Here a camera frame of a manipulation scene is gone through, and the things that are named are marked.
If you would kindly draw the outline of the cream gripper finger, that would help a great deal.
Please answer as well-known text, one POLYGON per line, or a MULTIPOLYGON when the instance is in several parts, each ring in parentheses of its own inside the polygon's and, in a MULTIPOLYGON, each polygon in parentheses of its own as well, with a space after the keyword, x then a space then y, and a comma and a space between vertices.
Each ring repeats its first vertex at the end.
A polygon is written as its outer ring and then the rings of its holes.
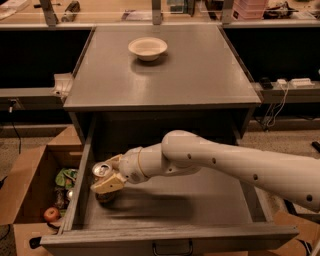
POLYGON ((90 189, 97 194, 106 194, 124 188, 127 179, 120 173, 107 174, 105 177, 96 177, 90 189))
POLYGON ((106 163, 111 166, 113 169, 118 170, 120 165, 120 160, 122 158, 122 154, 118 154, 106 160, 106 163))

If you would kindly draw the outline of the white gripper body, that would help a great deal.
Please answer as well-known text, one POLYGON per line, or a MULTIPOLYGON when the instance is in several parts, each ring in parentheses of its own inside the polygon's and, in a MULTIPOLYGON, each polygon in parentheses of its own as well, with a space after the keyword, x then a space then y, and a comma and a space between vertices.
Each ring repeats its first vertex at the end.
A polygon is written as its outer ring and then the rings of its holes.
POLYGON ((120 159, 119 172, 132 184, 138 184, 148 180, 148 177, 143 173, 139 164, 139 154, 141 151, 142 147, 130 149, 123 154, 120 159))

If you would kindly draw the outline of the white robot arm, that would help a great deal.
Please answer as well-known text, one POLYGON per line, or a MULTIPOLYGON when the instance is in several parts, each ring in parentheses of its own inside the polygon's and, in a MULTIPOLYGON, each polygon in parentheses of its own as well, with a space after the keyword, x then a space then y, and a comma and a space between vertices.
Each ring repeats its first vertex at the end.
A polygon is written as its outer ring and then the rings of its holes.
POLYGON ((304 208, 320 210, 320 160, 226 145, 174 130, 162 141, 98 162, 106 174, 91 186, 97 194, 119 191, 156 176, 189 175, 206 167, 223 172, 304 208))

